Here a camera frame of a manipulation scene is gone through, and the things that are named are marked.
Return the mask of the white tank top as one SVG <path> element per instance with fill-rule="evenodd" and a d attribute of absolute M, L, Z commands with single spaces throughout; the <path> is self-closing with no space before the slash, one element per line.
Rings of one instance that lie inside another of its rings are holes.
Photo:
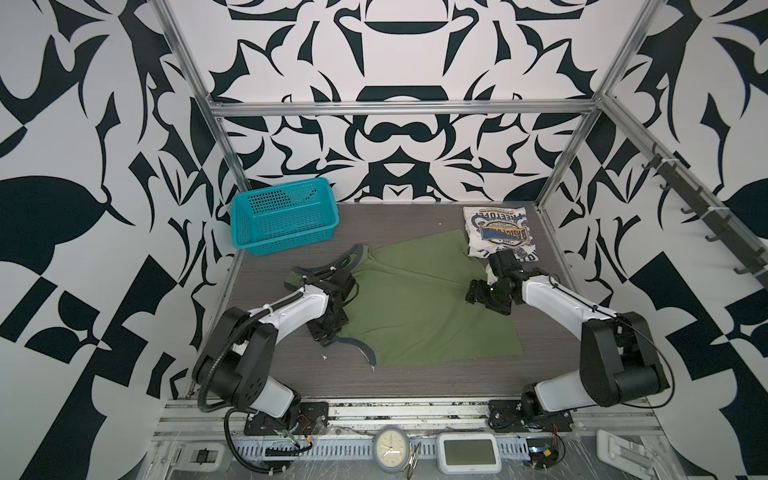
<path fill-rule="evenodd" d="M 464 207 L 462 211 L 470 257 L 488 259 L 494 253 L 509 250 L 519 262 L 539 261 L 523 207 L 472 206 Z"/>

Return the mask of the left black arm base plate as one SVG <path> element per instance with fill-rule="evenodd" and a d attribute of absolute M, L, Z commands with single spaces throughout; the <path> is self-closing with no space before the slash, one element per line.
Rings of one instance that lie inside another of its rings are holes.
<path fill-rule="evenodd" d="M 324 401 L 294 402 L 279 418 L 265 413 L 248 416 L 244 434 L 246 436 L 277 435 L 287 431 L 293 435 L 311 435 L 328 425 L 329 403 Z"/>

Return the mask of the teal plastic basket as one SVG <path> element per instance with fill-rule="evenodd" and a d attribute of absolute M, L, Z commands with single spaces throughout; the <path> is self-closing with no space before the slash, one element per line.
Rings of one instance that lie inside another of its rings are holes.
<path fill-rule="evenodd" d="M 254 256 L 329 240 L 339 222 L 324 178 L 243 192 L 231 203 L 233 246 Z"/>

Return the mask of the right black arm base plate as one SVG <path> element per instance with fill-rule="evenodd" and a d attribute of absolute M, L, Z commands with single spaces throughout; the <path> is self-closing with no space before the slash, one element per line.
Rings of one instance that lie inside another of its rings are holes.
<path fill-rule="evenodd" d="M 569 411 L 546 412 L 529 400 L 491 400 L 488 409 L 487 424 L 497 433 L 572 431 Z"/>

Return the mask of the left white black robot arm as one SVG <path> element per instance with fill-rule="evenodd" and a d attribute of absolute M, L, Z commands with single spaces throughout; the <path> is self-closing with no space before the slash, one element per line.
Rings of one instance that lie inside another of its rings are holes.
<path fill-rule="evenodd" d="M 350 273 L 332 267 L 301 276 L 296 291 L 273 303 L 226 310 L 193 369 L 197 408 L 204 413 L 233 408 L 294 422 L 299 394 L 270 375 L 276 346 L 302 327 L 322 345 L 335 341 L 348 323 L 344 306 L 356 285 Z"/>

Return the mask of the green tank top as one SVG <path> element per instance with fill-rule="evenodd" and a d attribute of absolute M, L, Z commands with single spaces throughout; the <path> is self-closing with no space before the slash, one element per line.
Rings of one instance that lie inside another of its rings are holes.
<path fill-rule="evenodd" d="M 292 268 L 284 285 L 295 290 L 333 269 L 350 273 L 356 286 L 343 308 L 348 321 L 332 340 L 358 348 L 373 366 L 522 355 L 511 316 L 466 301 L 471 281 L 486 276 L 467 252 L 459 230 L 376 249 L 356 244 L 329 264 Z"/>

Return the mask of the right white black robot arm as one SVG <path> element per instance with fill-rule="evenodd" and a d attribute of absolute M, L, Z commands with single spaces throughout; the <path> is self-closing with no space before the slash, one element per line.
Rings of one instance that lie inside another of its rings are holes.
<path fill-rule="evenodd" d="M 580 342 L 576 370 L 526 387 L 518 403 L 519 424 L 528 426 L 583 407 L 653 410 L 653 405 L 638 401 L 664 392 L 675 396 L 670 362 L 642 315 L 601 307 L 565 287 L 555 275 L 525 267 L 508 251 L 489 257 L 487 274 L 486 280 L 470 281 L 468 303 L 502 315 L 511 314 L 516 305 L 528 305 Z"/>

